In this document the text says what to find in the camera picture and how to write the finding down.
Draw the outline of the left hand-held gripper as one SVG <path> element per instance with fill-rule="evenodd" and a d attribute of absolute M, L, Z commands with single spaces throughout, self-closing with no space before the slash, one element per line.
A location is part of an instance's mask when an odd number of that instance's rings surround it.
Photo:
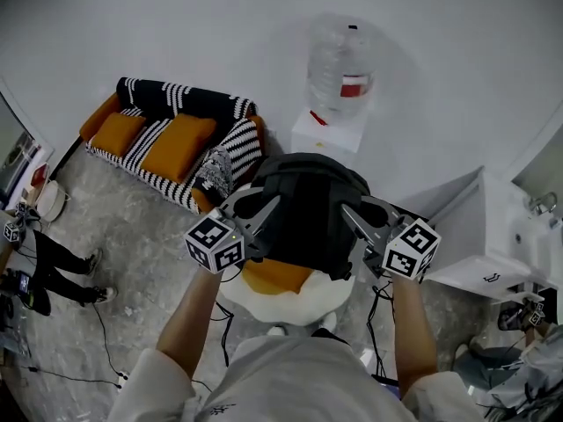
<path fill-rule="evenodd" d="M 280 195 L 264 198 L 263 189 L 234 192 L 184 233 L 189 256 L 211 273 L 244 263 L 267 241 L 280 203 Z"/>

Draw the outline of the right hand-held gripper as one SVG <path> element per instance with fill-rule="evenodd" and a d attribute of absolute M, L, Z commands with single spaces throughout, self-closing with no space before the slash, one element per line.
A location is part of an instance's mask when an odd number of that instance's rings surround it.
<path fill-rule="evenodd" d="M 340 205 L 344 222 L 366 244 L 363 263 L 376 276 L 384 272 L 417 279 L 433 260 L 442 237 L 422 219 L 406 226 L 406 218 L 386 200 L 363 196 L 361 215 Z M 372 238 L 386 238 L 374 246 Z"/>

